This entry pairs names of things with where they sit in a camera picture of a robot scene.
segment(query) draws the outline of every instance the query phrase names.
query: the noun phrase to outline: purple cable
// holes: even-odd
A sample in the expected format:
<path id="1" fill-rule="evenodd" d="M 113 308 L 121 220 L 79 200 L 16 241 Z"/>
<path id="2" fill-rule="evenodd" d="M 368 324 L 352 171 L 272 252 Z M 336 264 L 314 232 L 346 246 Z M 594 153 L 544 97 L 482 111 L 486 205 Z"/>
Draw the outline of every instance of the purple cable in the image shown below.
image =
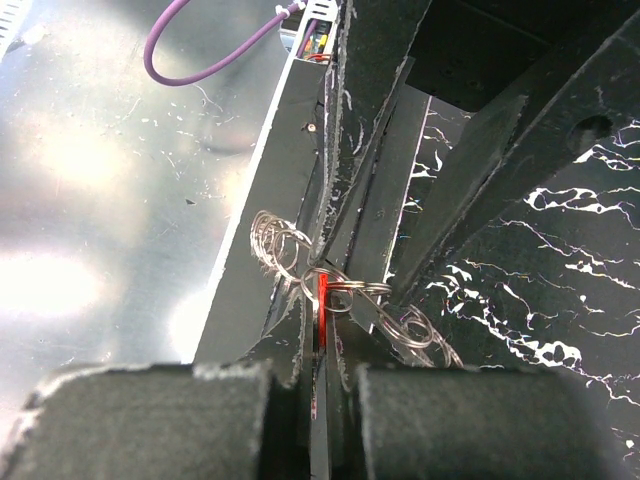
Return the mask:
<path id="1" fill-rule="evenodd" d="M 307 31 L 305 32 L 304 37 L 302 37 L 302 43 L 300 44 L 300 48 L 298 48 L 298 53 L 296 54 L 296 57 L 302 58 L 304 49 L 307 46 L 307 43 L 309 43 L 309 39 L 311 38 L 311 35 L 313 35 L 313 32 L 317 26 L 318 26 L 318 20 L 314 18 L 313 20 L 311 20 L 311 23 L 309 23 L 309 28 L 307 28 Z"/>
<path id="2" fill-rule="evenodd" d="M 272 28 L 278 26 L 280 22 L 282 22 L 285 18 L 287 18 L 290 14 L 295 13 L 300 10 L 300 6 L 297 3 L 292 3 L 286 8 L 286 12 L 282 11 L 278 15 L 276 15 L 273 19 L 271 19 L 264 27 L 254 33 L 246 42 L 240 45 L 233 53 L 228 55 L 227 57 L 220 60 L 215 65 L 210 66 L 206 70 L 201 71 L 200 73 L 196 73 L 194 75 L 190 75 L 185 78 L 167 78 L 160 75 L 153 66 L 153 51 L 156 48 L 156 44 L 160 39 L 160 35 L 169 22 L 175 17 L 182 8 L 189 3 L 190 0 L 174 0 L 167 9 L 160 15 L 158 21 L 155 23 L 153 28 L 151 29 L 151 33 L 149 33 L 149 37 L 147 38 L 147 43 L 144 47 L 144 68 L 147 70 L 147 73 L 151 78 L 153 78 L 156 82 L 161 83 L 162 85 L 166 85 L 168 87 L 182 87 L 184 85 L 190 85 L 195 82 L 199 82 L 203 78 L 207 78 L 215 73 L 218 73 L 224 67 L 237 60 L 240 55 L 249 50 L 253 45 L 258 42 L 262 37 L 264 37 Z"/>

